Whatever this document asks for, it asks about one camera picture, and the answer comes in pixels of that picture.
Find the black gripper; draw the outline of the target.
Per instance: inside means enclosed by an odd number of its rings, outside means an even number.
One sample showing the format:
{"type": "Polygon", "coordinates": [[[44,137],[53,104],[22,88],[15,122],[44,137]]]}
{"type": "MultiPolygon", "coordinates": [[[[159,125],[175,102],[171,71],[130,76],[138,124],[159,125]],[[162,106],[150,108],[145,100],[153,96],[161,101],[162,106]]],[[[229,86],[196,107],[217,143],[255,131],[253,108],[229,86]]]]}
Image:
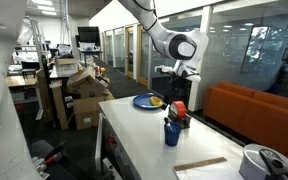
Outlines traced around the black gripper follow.
{"type": "Polygon", "coordinates": [[[170,87],[166,95],[167,98],[163,99],[163,104],[161,106],[161,109],[166,110],[166,108],[169,105],[169,100],[173,100],[177,92],[180,89],[183,89],[184,87],[185,87],[185,79],[182,76],[177,76],[175,74],[172,74],[171,79],[170,79],[170,87]]]}

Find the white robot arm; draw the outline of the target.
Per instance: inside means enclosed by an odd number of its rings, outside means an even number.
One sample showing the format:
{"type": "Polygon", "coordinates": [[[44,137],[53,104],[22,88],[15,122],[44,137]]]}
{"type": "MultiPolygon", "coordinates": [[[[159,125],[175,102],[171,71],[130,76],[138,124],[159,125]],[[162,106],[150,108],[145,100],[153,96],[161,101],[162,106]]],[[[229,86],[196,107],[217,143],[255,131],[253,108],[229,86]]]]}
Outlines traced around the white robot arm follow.
{"type": "MultiPolygon", "coordinates": [[[[156,69],[179,78],[200,82],[198,63],[209,38],[197,29],[188,32],[165,28],[155,14],[153,0],[118,0],[143,26],[155,49],[176,61],[156,69]]],[[[42,180],[29,154],[6,77],[9,59],[19,37],[28,0],[0,0],[0,180],[42,180]]]]}

